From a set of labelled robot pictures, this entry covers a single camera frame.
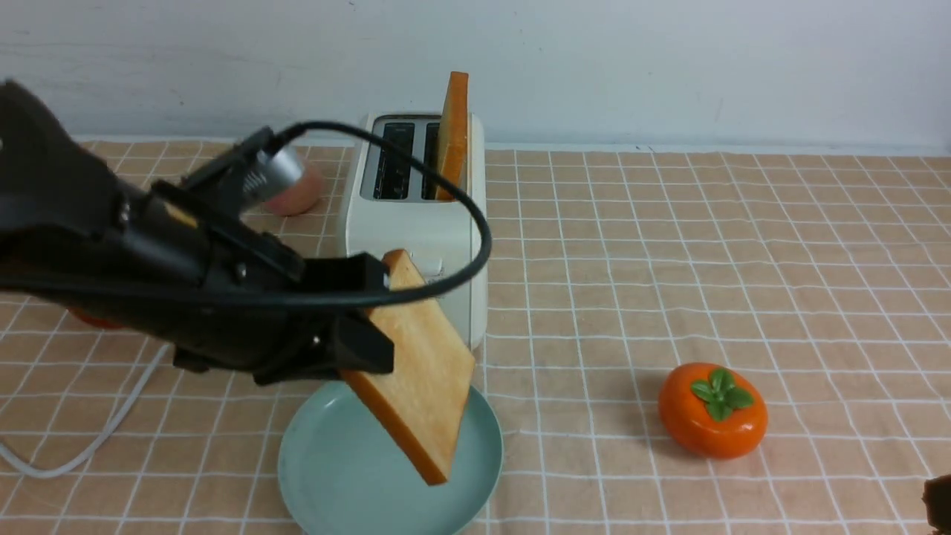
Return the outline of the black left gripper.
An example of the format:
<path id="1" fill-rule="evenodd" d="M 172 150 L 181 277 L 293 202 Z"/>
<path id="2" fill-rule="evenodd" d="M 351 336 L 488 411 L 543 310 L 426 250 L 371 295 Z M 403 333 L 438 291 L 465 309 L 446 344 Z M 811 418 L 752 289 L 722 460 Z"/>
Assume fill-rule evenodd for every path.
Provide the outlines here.
<path id="1" fill-rule="evenodd" d="M 380 259 L 307 259 L 180 186 L 117 187 L 111 273 L 137 289 L 111 317 L 173 342 L 177 368 L 245 372 L 261 386 L 394 371 L 395 345 L 366 313 L 312 303 L 388 292 Z"/>

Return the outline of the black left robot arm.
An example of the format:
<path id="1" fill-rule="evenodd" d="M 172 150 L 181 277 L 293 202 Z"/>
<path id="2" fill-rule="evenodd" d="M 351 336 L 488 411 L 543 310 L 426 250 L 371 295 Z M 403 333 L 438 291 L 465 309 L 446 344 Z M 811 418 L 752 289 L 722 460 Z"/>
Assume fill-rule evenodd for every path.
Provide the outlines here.
<path id="1" fill-rule="evenodd" d="M 272 149 L 274 137 L 265 126 L 181 182 L 145 192 L 71 139 L 23 85 L 3 82 L 2 275 L 155 285 L 156 300 L 33 295 L 167 341 L 173 365 L 188 372 L 244 372 L 260 386 L 393 372 L 394 343 L 361 308 L 167 302 L 173 289 L 261 297 L 385 288 L 389 270 L 369 254 L 306 259 L 242 222 L 264 200 L 268 179 L 302 169 L 294 149 Z"/>

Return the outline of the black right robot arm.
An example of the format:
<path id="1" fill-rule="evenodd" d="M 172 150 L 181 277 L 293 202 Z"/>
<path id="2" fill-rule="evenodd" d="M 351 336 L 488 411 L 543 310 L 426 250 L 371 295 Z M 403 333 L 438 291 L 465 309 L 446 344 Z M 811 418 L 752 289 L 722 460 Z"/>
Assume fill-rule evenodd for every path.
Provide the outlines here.
<path id="1" fill-rule="evenodd" d="M 951 475 L 928 479 L 924 482 L 923 500 L 927 524 L 934 534 L 950 534 Z"/>

